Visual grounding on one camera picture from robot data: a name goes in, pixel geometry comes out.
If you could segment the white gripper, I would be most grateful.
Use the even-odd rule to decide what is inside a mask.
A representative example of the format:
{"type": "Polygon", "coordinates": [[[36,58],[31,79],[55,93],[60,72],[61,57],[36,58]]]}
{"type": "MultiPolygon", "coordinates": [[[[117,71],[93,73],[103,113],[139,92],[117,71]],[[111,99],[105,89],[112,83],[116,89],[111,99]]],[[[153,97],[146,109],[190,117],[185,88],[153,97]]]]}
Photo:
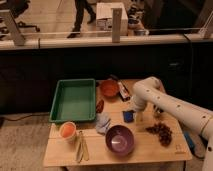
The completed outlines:
{"type": "Polygon", "coordinates": [[[147,107],[147,102],[142,98],[139,98],[136,95],[133,95],[131,98],[131,106],[135,113],[135,121],[136,123],[140,123],[143,121],[143,112],[147,107]]]}

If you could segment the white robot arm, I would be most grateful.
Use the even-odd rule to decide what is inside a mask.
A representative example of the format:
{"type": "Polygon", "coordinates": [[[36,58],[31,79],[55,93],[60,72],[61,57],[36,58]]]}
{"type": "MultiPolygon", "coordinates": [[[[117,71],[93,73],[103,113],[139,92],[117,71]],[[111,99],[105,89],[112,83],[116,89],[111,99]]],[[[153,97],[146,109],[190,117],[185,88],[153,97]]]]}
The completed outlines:
{"type": "Polygon", "coordinates": [[[213,171],[213,111],[166,94],[162,81],[153,76],[133,85],[132,109],[144,111],[148,102],[171,114],[208,141],[202,171],[213,171]]]}

